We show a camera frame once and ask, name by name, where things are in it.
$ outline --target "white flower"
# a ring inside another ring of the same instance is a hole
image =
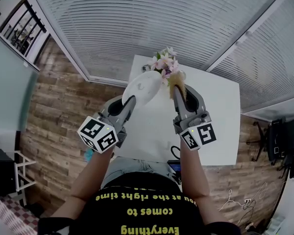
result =
[[[165,84],[165,85],[168,85],[168,78],[170,77],[170,75],[166,75],[166,70],[163,69],[162,72],[161,72],[161,76],[162,76],[162,82]]]
[[[174,59],[173,65],[169,67],[172,73],[178,72],[178,61]]]
[[[172,47],[167,47],[167,52],[172,55],[172,56],[176,56],[177,55],[177,52],[176,51],[173,51],[173,48]]]
[[[161,60],[163,63],[165,63],[167,66],[172,66],[173,63],[173,59],[169,57],[169,54],[165,54],[165,55],[160,55]]]
[[[150,65],[150,69],[153,71],[155,68],[158,70],[163,68],[164,61],[162,59],[157,60],[157,57],[153,57],[152,61],[148,61],[148,64]]]

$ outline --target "person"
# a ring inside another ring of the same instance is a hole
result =
[[[240,235],[213,204],[198,152],[181,140],[182,192],[164,163],[117,157],[91,160],[66,202],[38,222],[38,235]]]

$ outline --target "black cable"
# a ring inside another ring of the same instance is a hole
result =
[[[248,212],[246,212],[246,213],[243,215],[243,217],[241,218],[241,220],[239,221],[239,223],[238,223],[237,226],[239,226],[240,223],[241,223],[241,221],[242,221],[242,219],[243,219],[246,215],[248,215],[248,214],[251,212],[250,218],[249,218],[248,221],[246,221],[246,224],[248,224],[248,223],[250,222],[250,220],[251,220],[251,218],[253,217],[253,214],[254,214],[254,208],[255,208],[255,205],[256,205],[256,200],[255,200],[255,199],[253,199],[253,200],[250,201],[249,203],[243,205],[243,210],[244,210],[244,211],[247,210],[248,208],[251,208],[251,210],[249,210]]]
[[[173,156],[174,156],[176,159],[179,159],[179,160],[180,160],[180,158],[179,158],[177,155],[174,154],[174,152],[173,152],[173,148],[176,148],[176,149],[178,149],[179,151],[181,151],[180,148],[177,147],[177,146],[175,146],[175,145],[171,146],[171,153],[173,154]]]

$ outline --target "white wall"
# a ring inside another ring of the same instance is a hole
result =
[[[281,117],[286,117],[287,121],[292,120],[294,118],[294,98],[259,110],[244,113],[244,115],[266,121],[273,121]]]
[[[21,0],[0,0],[0,26]]]
[[[276,209],[276,214],[285,217],[279,235],[294,234],[294,179],[288,179]]]

